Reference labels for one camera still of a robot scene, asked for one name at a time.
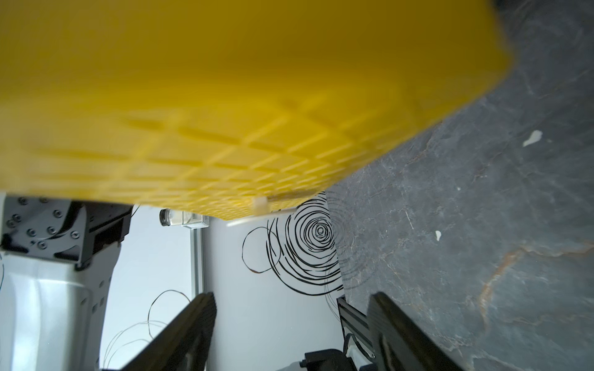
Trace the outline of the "yellow drawer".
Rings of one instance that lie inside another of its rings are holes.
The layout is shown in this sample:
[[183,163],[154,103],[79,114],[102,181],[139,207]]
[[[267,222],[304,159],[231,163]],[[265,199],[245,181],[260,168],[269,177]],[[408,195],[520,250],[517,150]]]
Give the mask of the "yellow drawer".
[[289,208],[511,65],[491,1],[4,1],[1,188]]

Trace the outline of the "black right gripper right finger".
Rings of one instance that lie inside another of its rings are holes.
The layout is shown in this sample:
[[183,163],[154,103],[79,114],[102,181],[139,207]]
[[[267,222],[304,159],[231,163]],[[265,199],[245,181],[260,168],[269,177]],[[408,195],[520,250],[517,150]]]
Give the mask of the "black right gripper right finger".
[[369,298],[368,326],[379,370],[462,370],[383,292]]

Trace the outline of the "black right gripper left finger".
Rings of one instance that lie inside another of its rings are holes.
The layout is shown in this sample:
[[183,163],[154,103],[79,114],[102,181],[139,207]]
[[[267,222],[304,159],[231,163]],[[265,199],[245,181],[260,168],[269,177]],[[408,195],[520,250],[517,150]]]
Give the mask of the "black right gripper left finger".
[[124,369],[204,370],[216,316],[214,294],[208,292],[196,296]]

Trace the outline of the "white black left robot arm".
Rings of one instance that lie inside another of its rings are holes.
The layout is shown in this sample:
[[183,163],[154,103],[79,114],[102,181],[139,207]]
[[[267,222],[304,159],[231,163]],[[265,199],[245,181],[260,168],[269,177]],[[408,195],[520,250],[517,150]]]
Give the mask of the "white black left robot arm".
[[1,368],[97,370],[108,293],[132,208],[6,196]]

